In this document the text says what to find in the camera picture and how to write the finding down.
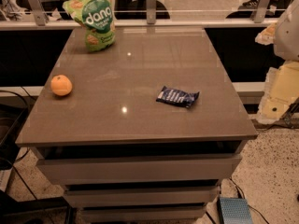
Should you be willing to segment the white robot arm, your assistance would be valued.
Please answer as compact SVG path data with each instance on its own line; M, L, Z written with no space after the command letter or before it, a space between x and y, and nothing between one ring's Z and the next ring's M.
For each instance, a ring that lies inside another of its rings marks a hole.
M275 55L284 60L279 68L269 68L258 107L257 121L272 124L299 98L299 0L293 0L278 21L258 33L255 41L273 44Z

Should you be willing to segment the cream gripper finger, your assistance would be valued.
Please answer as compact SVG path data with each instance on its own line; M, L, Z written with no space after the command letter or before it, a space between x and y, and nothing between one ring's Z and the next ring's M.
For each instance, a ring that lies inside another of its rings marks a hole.
M258 107L258 120L279 120L298 98L299 62L287 61L280 68L270 67Z
M276 24L272 23L266 28L264 28L260 33L255 37L255 42L261 45L270 45L274 43Z

